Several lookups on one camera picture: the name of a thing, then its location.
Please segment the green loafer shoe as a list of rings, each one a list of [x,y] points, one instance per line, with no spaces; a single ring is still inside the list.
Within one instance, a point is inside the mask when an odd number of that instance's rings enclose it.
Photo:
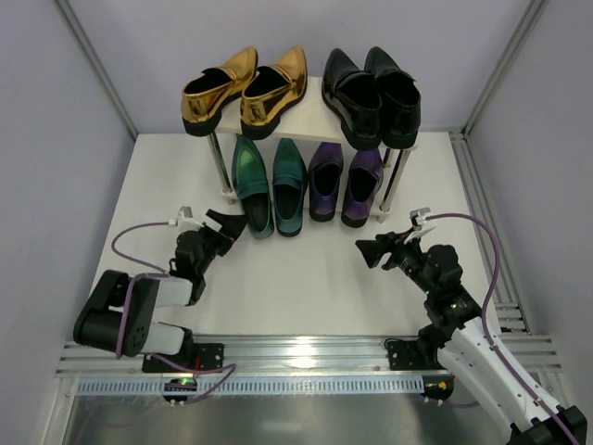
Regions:
[[[254,142],[244,135],[239,135],[235,143],[232,180],[249,232],[256,239],[269,237],[274,222],[265,163]]]
[[[300,233],[307,186],[307,168],[297,145],[292,139],[282,138],[272,168],[275,221],[282,236]]]

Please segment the purple loafer shoe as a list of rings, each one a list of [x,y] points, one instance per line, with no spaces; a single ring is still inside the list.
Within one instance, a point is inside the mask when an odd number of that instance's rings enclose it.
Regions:
[[[348,169],[341,221],[361,228],[368,220],[375,196],[383,182],[383,162],[378,148],[359,151]]]
[[[333,219],[343,167],[341,145],[322,142],[309,162],[309,216],[315,222]]]

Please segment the gold loafer shoe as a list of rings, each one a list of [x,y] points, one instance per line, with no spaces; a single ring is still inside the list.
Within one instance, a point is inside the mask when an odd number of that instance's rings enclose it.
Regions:
[[[303,99],[307,87],[307,60],[300,45],[290,48],[274,63],[258,67],[256,77],[241,97],[242,135],[251,140],[270,136],[283,114]]]
[[[207,68],[182,93],[181,113],[185,131],[196,137],[215,132],[223,109],[237,99],[255,77],[259,56],[248,46],[219,66]]]

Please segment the black loafer shoe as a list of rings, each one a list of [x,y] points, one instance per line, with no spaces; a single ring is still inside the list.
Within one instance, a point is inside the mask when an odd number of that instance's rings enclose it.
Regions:
[[[340,122],[348,143],[358,151],[381,144],[381,97],[374,77],[340,48],[331,51],[322,75],[322,100]]]
[[[374,78],[381,97],[382,140],[392,149],[409,149],[421,126],[421,93],[415,80],[379,46],[371,48],[364,69]]]

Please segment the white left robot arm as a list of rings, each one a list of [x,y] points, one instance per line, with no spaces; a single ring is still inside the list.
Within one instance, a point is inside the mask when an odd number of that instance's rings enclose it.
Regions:
[[[244,215],[215,210],[206,215],[217,228],[196,220],[188,207],[162,222],[179,232],[167,268],[113,246],[116,255],[145,269],[134,275],[116,270],[101,274],[75,322],[74,341],[112,352],[117,358],[143,356],[146,373],[202,372],[206,350],[195,343],[193,332],[156,322],[153,315],[157,308],[196,305],[206,289],[209,266],[229,252],[246,228]]]

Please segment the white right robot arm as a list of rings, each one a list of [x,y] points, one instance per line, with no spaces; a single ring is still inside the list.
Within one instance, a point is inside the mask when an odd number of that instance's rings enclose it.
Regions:
[[[587,419],[563,407],[490,332],[482,310],[461,283],[451,245],[423,251],[411,231],[389,232],[356,247],[369,268],[401,270],[425,295],[430,324],[416,339],[412,361],[448,370],[473,395],[510,444],[584,444]]]

